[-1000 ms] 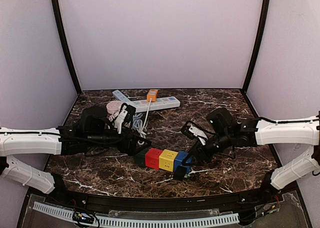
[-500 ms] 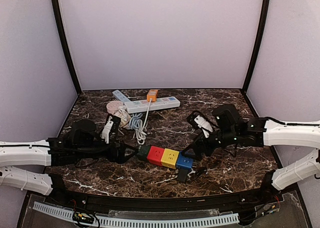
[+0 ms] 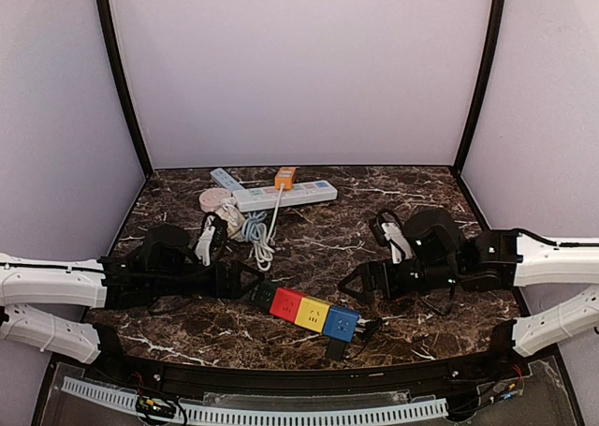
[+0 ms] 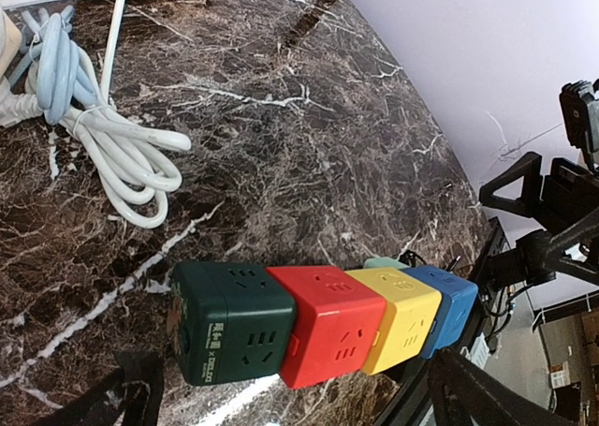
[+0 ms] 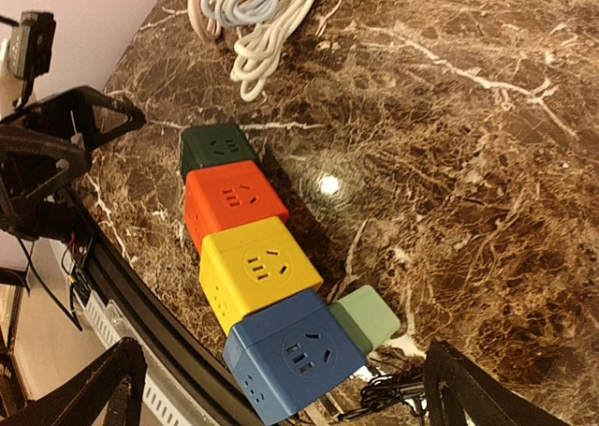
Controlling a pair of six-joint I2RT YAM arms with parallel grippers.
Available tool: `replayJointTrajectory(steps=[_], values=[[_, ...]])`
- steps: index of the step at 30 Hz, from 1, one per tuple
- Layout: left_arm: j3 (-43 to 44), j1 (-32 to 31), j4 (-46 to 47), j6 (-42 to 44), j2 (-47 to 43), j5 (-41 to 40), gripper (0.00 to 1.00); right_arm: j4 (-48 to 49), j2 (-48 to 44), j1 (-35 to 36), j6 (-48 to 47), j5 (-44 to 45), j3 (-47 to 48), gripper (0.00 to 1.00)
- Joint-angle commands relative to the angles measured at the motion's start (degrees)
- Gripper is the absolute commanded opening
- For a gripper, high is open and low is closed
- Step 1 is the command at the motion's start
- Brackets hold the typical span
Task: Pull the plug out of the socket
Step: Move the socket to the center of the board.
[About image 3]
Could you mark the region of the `dark green cube socket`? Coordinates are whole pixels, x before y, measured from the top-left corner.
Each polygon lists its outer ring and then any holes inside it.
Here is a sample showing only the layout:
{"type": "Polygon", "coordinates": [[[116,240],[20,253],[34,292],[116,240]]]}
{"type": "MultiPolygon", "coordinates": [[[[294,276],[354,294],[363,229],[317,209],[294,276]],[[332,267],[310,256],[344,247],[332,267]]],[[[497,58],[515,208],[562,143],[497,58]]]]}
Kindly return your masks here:
{"type": "Polygon", "coordinates": [[[261,282],[251,293],[250,303],[253,306],[268,312],[272,307],[279,286],[272,281],[261,282]]]}

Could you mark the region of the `blue cube socket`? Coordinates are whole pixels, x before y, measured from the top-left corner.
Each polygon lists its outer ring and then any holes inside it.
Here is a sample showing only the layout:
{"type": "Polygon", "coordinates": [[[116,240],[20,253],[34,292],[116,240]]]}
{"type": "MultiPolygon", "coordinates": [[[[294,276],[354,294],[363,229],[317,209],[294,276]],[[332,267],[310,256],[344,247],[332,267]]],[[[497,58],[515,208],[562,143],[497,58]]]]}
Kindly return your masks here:
{"type": "Polygon", "coordinates": [[[331,339],[351,343],[359,318],[359,312],[333,305],[329,308],[322,334],[331,339]]]}

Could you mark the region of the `red cube socket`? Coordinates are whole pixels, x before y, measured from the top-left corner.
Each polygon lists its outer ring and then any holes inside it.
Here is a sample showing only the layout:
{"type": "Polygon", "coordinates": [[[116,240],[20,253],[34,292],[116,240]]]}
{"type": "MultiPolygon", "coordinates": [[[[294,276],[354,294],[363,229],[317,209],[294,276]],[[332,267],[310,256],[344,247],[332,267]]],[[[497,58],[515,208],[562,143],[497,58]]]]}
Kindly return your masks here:
{"type": "Polygon", "coordinates": [[[296,321],[301,301],[306,297],[303,292],[288,287],[278,287],[272,304],[270,314],[287,322],[296,321]]]}

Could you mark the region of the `yellow cube socket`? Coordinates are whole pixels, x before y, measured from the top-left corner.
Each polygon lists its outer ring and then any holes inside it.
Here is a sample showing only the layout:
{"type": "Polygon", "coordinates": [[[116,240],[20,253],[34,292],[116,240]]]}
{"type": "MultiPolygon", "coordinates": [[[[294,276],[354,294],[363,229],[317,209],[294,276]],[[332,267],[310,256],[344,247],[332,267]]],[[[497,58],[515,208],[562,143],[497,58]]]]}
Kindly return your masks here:
{"type": "Polygon", "coordinates": [[[294,324],[306,330],[321,333],[332,304],[314,297],[303,297],[299,303],[294,324]]]}

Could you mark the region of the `light green plug adapter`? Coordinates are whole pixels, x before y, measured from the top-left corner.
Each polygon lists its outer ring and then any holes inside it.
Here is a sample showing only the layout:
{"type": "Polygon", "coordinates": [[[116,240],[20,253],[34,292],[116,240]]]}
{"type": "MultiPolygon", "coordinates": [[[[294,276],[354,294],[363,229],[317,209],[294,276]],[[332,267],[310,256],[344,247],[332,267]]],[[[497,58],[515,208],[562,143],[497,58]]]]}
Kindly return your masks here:
{"type": "Polygon", "coordinates": [[[345,341],[330,338],[325,356],[329,360],[343,361],[346,359],[348,346],[349,343],[345,341]]]}

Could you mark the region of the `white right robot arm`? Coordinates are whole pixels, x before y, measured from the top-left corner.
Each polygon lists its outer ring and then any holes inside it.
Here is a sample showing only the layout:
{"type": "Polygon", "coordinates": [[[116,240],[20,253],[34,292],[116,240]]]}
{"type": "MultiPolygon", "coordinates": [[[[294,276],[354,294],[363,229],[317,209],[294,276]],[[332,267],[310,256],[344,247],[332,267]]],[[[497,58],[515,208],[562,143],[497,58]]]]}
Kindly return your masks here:
{"type": "Polygon", "coordinates": [[[460,287],[487,292],[545,284],[584,284],[575,297],[497,325],[489,351],[530,357],[598,325],[598,241],[547,239],[524,229],[490,229],[471,239],[427,232],[407,239],[411,256],[358,265],[338,285],[361,303],[380,291],[393,300],[460,287]]]}

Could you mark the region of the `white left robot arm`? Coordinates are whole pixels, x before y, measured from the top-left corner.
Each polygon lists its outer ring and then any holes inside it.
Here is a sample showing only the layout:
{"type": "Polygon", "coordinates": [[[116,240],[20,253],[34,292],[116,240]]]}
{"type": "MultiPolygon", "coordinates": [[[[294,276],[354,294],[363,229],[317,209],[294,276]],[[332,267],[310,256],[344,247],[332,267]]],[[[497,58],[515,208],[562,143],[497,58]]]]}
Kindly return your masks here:
{"type": "Polygon", "coordinates": [[[1,256],[1,337],[91,364],[122,347],[111,327],[73,322],[39,310],[41,304],[126,310],[168,296],[237,300],[265,279],[239,261],[191,263],[174,272],[144,271],[130,258],[44,261],[1,256]]]}

